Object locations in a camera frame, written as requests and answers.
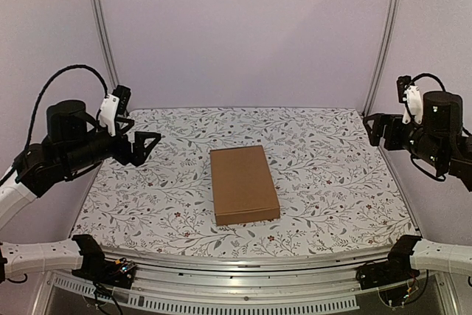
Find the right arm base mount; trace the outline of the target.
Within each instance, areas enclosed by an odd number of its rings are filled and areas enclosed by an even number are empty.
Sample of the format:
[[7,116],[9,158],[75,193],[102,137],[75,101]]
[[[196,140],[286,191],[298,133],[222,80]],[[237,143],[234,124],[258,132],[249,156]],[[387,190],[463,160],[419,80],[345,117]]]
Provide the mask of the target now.
[[420,271],[412,268],[410,257],[414,254],[413,248],[421,240],[420,236],[403,235],[390,249],[385,261],[359,266],[355,279],[361,289],[377,288],[418,277]]

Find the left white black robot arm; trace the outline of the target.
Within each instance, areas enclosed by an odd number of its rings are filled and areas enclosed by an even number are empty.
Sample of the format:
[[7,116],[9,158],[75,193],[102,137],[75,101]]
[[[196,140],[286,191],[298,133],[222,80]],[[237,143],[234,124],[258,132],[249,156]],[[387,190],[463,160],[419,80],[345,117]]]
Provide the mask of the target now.
[[[121,165],[143,165],[162,136],[137,131],[122,118],[124,128],[107,129],[87,113],[80,100],[65,100],[46,110],[47,135],[26,147],[1,183],[1,225],[57,183],[72,181],[112,158]],[[123,270],[105,259],[90,235],[74,235],[53,243],[1,243],[1,280],[17,282],[23,274],[70,270],[76,277],[107,283]]]

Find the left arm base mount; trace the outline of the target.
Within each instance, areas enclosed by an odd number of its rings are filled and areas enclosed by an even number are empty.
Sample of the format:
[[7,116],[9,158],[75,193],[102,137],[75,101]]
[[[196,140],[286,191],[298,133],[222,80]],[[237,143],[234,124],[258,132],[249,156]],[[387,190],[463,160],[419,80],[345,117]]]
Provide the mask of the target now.
[[90,235],[74,235],[72,240],[83,257],[80,268],[72,270],[73,276],[102,285],[131,289],[137,270],[134,261],[126,257],[106,260],[100,245]]

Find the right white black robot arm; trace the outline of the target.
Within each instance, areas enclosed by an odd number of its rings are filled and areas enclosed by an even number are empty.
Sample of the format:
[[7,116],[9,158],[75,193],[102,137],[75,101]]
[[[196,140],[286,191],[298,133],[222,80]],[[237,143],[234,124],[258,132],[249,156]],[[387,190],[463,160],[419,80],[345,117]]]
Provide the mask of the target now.
[[[434,168],[432,178],[458,178],[471,189],[471,138],[462,127],[462,98],[447,91],[423,95],[422,117],[417,122],[399,114],[373,114],[363,119],[372,146],[386,150],[406,150]],[[416,277],[421,270],[471,274],[471,247],[435,243],[417,235],[401,236],[390,249],[381,276],[396,283],[403,276]]]

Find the brown cardboard box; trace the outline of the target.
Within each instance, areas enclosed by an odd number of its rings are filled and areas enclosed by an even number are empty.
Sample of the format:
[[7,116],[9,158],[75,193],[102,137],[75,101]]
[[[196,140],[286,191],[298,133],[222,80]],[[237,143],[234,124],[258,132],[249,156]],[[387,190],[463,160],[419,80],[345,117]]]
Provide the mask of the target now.
[[217,226],[280,218],[279,199],[261,145],[212,150],[210,167]]

